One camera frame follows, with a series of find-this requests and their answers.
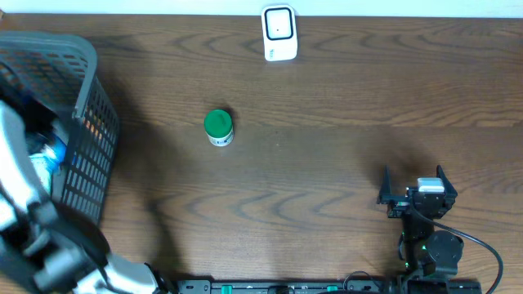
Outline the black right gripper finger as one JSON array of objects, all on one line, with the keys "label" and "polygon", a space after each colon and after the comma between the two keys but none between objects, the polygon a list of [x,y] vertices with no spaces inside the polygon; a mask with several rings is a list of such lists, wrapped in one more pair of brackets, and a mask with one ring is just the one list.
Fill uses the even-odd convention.
[{"label": "black right gripper finger", "polygon": [[388,204],[391,200],[391,177],[388,166],[385,166],[383,171],[382,184],[378,193],[377,204]]},{"label": "black right gripper finger", "polygon": [[436,176],[442,180],[445,189],[445,203],[455,204],[455,199],[458,197],[458,192],[446,177],[441,165],[436,167]]}]

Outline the green lid white jar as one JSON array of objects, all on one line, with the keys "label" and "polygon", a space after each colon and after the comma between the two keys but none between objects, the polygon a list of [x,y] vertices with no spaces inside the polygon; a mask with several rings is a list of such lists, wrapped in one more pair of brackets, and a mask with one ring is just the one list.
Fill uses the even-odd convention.
[{"label": "green lid white jar", "polygon": [[222,109],[210,111],[203,122],[204,130],[211,144],[224,147],[234,139],[232,117]]}]

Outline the white mint tissue pack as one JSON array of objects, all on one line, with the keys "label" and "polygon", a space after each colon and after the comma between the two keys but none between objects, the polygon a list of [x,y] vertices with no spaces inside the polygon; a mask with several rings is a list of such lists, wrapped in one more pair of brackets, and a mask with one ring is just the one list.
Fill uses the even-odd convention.
[{"label": "white mint tissue pack", "polygon": [[44,154],[33,154],[29,158],[43,188],[48,194],[51,194],[54,162]]}]

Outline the grey plastic mesh basket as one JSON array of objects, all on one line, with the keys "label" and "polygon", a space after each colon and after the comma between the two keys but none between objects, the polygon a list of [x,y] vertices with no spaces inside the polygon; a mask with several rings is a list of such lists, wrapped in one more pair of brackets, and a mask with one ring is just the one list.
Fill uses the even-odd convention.
[{"label": "grey plastic mesh basket", "polygon": [[74,35],[1,33],[3,97],[36,101],[44,120],[55,119],[65,159],[51,184],[54,201],[101,221],[120,131],[118,116],[97,76],[97,54]]}]

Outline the blue Oreo cookie pack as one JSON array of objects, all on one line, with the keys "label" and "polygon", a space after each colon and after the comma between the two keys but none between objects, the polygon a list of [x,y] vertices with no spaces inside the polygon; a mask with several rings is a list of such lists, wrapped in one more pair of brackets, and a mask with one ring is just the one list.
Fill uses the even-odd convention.
[{"label": "blue Oreo cookie pack", "polygon": [[56,170],[65,159],[66,144],[54,133],[30,133],[26,137],[29,158],[35,167]]}]

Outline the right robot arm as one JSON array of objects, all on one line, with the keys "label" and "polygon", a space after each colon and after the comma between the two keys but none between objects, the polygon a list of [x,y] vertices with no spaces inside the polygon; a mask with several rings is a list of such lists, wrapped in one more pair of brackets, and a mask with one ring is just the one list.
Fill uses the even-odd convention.
[{"label": "right robot arm", "polygon": [[436,220],[455,204],[458,193],[442,167],[436,176],[418,179],[403,194],[391,189],[390,172],[383,172],[377,203],[387,206],[389,218],[402,221],[398,254],[406,272],[390,287],[396,293],[449,293],[449,280],[458,273],[463,256],[463,240],[448,230],[436,230]]}]

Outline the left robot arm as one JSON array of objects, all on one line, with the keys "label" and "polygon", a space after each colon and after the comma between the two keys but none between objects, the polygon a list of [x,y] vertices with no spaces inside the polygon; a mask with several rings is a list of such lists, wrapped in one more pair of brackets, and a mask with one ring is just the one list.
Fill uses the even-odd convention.
[{"label": "left robot arm", "polygon": [[95,99],[64,127],[16,78],[1,81],[1,269],[32,293],[175,293],[114,254],[98,226],[114,132]]}]

